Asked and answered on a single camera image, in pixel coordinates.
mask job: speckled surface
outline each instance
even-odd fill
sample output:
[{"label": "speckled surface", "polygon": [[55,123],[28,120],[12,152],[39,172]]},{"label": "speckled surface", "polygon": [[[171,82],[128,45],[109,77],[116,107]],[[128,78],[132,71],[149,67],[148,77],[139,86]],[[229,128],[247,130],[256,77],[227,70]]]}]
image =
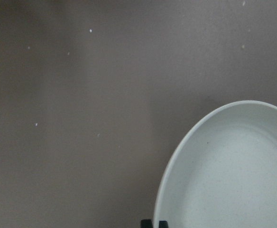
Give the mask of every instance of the speckled surface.
[{"label": "speckled surface", "polygon": [[0,1],[0,228],[137,228],[182,137],[277,106],[277,1]]}]

